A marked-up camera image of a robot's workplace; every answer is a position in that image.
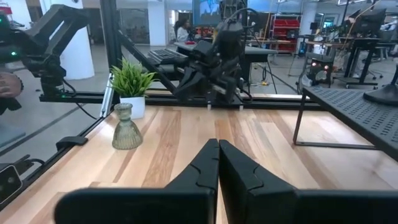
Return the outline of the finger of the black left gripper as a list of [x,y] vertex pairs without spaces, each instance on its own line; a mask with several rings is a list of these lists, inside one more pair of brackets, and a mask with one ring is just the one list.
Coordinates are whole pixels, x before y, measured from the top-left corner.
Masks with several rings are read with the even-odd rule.
[[184,70],[183,78],[174,91],[177,98],[189,98],[192,95],[194,87],[200,82],[201,75],[191,67]]
[[199,94],[207,94],[216,77],[216,68],[201,67],[200,74],[202,74],[203,77],[199,82],[198,92]]

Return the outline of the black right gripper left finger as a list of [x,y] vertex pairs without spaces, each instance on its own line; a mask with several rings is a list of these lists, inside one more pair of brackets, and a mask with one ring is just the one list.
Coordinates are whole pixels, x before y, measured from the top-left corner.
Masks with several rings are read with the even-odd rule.
[[56,204],[56,224],[215,224],[220,145],[210,139],[163,188],[85,188]]

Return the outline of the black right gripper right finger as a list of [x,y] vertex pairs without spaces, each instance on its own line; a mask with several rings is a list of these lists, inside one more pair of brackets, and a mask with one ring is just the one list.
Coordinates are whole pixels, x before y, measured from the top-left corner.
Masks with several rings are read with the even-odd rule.
[[298,189],[220,141],[229,224],[398,224],[398,190]]

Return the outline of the black computer keyboard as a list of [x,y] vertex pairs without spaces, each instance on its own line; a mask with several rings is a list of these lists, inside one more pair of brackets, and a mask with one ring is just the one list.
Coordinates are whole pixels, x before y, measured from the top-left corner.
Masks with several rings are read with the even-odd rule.
[[188,57],[170,49],[150,50],[148,60],[155,66],[170,65],[186,61]]

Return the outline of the grey desk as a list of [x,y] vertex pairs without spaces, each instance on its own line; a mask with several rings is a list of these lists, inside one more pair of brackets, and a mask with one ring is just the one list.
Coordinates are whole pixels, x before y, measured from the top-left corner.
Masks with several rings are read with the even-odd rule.
[[[197,43],[195,43],[193,45],[188,45],[185,43],[177,43],[176,44],[176,46],[179,49],[184,49],[184,50],[188,51],[188,58],[186,59],[186,61],[181,63],[182,68],[183,68],[183,74],[184,74],[185,68],[187,67],[187,65],[189,64],[189,62],[192,59],[191,52],[192,52],[192,49],[194,48],[194,46],[196,46],[196,44]],[[260,49],[260,48],[250,47],[250,46],[245,46],[242,48],[243,48],[244,53],[241,56],[240,65],[250,64],[253,62],[265,62],[267,60],[268,55],[277,53],[275,50]]]

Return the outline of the blue-screen computer monitor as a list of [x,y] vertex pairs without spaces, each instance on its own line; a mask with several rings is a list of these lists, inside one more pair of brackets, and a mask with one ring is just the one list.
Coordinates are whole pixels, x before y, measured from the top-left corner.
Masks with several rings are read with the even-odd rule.
[[192,0],[193,25],[216,26],[221,22],[220,0]]

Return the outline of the slim white column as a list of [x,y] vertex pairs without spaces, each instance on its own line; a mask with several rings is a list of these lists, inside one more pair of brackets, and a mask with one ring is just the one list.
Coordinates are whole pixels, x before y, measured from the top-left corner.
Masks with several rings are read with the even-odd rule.
[[151,46],[163,46],[167,42],[166,8],[164,0],[148,0],[149,39]]

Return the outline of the red storage shelving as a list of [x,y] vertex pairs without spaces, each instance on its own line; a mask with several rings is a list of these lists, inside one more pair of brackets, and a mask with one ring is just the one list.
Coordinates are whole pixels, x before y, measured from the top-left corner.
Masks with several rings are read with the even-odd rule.
[[269,29],[269,47],[280,54],[294,54],[300,30],[298,14],[273,14]]

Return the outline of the black box with red lights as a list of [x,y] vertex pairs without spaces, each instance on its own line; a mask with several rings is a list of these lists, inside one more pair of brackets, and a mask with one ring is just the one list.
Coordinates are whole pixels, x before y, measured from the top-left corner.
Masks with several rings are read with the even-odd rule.
[[311,86],[327,84],[331,87],[334,58],[331,56],[309,52],[306,58],[310,59],[307,78]]

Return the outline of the wide white column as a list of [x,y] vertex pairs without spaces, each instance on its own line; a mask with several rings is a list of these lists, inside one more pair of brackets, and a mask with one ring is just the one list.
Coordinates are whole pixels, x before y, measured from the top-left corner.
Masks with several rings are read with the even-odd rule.
[[[82,0],[39,0],[43,14],[53,4],[83,9]],[[95,74],[87,28],[80,29],[60,56],[61,66],[67,71],[66,80],[82,80]]]

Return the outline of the black perforated metal shelf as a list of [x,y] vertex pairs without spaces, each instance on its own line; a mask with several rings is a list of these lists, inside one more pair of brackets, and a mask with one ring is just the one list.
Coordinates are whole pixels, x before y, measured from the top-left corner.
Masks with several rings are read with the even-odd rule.
[[[297,146],[378,150],[398,162],[398,106],[371,102],[365,100],[363,95],[364,91],[361,90],[305,87],[302,92],[293,143]],[[298,141],[306,97],[318,103],[369,141],[372,146]]]

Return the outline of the black table edge clamp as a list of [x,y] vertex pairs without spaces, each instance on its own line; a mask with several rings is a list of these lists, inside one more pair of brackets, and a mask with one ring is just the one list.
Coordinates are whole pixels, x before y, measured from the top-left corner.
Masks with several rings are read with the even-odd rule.
[[83,136],[67,136],[56,142],[57,151],[62,151],[68,147],[83,146],[88,139]]

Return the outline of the black desk with monitor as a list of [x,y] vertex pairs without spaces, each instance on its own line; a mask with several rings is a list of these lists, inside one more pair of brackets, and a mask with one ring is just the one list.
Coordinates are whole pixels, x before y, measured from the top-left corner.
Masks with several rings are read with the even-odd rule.
[[[398,44],[398,21],[385,24],[385,17],[385,9],[370,8],[358,11],[355,17],[349,20],[349,24],[345,25],[345,35],[341,38],[343,45],[338,55],[346,59],[346,65],[343,67],[345,74],[336,79],[344,83],[347,89],[351,86],[372,86],[377,89],[377,83],[365,81],[373,54],[377,50]],[[362,51],[368,54],[364,59],[360,76],[354,77]]]

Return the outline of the person's hand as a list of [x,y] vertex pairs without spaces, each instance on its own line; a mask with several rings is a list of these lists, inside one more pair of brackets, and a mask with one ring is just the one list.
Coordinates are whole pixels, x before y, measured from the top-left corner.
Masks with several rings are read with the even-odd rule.
[[24,89],[22,80],[13,73],[0,72],[0,98],[15,98]]

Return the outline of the silver aluminium bracket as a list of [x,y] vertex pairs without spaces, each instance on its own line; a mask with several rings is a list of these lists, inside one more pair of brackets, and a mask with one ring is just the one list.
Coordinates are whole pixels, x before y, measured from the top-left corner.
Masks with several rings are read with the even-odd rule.
[[107,117],[107,115],[109,115],[111,111],[111,107],[113,104],[113,94],[114,94],[113,84],[112,84],[113,78],[114,78],[113,74],[110,73],[108,81],[106,83],[106,88],[104,90],[103,102],[101,104],[101,110],[99,114],[101,118]]

